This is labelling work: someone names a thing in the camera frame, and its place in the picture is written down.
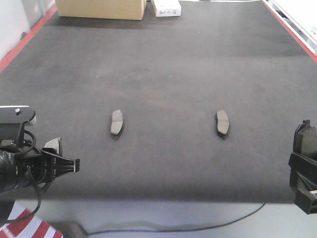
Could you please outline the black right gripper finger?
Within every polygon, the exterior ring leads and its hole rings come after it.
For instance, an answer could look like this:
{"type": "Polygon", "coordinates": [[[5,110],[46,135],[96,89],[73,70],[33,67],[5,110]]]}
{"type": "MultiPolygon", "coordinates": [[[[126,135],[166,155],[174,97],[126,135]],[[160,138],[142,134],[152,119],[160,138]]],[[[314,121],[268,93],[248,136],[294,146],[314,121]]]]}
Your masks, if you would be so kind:
{"type": "Polygon", "coordinates": [[[289,184],[295,194],[294,203],[306,214],[316,214],[317,184],[296,171],[291,171],[289,184]]]}
{"type": "Polygon", "coordinates": [[[289,166],[309,179],[317,178],[317,162],[307,156],[292,153],[289,159],[289,166]]]}

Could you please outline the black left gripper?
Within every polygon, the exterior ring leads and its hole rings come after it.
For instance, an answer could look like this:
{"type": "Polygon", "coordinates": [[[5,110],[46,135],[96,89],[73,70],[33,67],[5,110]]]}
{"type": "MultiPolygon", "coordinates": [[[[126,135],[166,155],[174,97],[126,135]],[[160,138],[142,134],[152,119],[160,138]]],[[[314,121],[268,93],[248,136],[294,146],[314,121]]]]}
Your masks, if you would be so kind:
{"type": "Polygon", "coordinates": [[[45,146],[25,153],[14,146],[0,147],[0,192],[50,183],[55,178],[77,173],[79,159],[62,156],[61,146],[45,146]]]}

